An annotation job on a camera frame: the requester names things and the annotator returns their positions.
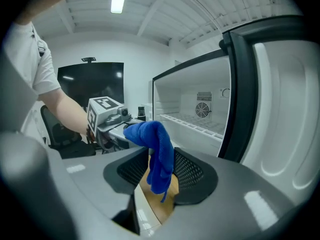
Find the refrigerator door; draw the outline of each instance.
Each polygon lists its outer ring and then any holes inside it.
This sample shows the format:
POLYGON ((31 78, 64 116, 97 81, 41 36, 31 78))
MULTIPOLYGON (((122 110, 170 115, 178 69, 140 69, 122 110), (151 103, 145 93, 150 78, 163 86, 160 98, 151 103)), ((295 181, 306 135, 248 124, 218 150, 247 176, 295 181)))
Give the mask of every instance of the refrigerator door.
POLYGON ((220 156, 251 168, 298 205, 320 175, 320 47, 292 16, 244 25, 223 41, 231 107, 220 156))

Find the office chair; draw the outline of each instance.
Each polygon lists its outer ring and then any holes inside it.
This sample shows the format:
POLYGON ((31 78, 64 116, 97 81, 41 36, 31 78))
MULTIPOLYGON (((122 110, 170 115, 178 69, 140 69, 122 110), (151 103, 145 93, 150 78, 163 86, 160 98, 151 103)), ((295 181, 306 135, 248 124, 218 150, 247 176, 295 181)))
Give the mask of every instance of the office chair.
POLYGON ((46 105, 41 107, 40 112, 48 131, 49 147, 59 151, 62 159, 89 157, 96 154, 91 144, 83 142, 79 133, 64 127, 46 105))

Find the ceiling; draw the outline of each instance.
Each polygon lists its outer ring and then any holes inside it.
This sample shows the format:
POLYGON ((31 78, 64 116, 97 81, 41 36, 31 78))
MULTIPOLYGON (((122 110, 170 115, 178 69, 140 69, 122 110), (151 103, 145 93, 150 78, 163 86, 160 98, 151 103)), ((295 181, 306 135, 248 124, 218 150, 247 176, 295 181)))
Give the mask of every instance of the ceiling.
POLYGON ((125 0, 122 14, 110 12, 111 0, 65 0, 34 19, 46 38, 79 32, 128 33, 186 48, 250 21, 300 15, 291 0, 125 0))

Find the television screen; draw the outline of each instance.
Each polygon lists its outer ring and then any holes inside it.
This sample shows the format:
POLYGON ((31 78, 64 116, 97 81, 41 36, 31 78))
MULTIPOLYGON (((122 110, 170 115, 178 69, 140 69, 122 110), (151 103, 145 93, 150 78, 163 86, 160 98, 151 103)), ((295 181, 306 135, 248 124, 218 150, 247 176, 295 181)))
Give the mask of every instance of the television screen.
POLYGON ((124 103, 124 64, 95 62, 70 65, 58 69, 62 90, 86 108, 90 98, 109 96, 124 103))

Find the wire shelf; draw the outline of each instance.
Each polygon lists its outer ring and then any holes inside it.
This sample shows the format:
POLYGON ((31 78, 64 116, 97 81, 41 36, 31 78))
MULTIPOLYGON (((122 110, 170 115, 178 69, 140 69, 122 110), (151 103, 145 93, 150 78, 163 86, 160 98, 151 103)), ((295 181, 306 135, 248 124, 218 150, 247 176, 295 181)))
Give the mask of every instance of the wire shelf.
POLYGON ((224 139, 225 126, 221 123, 182 113, 161 114, 160 117, 209 136, 219 142, 224 139))

